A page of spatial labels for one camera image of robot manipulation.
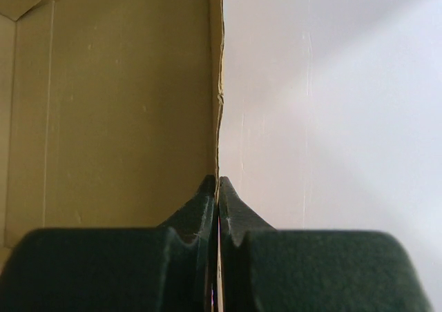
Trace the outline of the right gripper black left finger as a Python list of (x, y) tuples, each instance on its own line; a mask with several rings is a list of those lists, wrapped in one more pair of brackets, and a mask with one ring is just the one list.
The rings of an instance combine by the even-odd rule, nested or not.
[(1, 272), (2, 311), (210, 311), (215, 177), (156, 227), (40, 228)]

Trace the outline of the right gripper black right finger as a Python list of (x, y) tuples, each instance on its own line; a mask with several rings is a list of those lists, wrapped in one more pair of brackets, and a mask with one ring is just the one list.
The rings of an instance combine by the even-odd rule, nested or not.
[(410, 258), (388, 233), (278, 230), (219, 185), (225, 311), (430, 311)]

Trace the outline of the brown cardboard box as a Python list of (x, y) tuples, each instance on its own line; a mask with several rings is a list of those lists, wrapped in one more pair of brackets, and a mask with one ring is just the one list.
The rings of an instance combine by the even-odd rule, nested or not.
[(1, 245), (155, 226), (216, 172), (222, 0), (1, 0)]

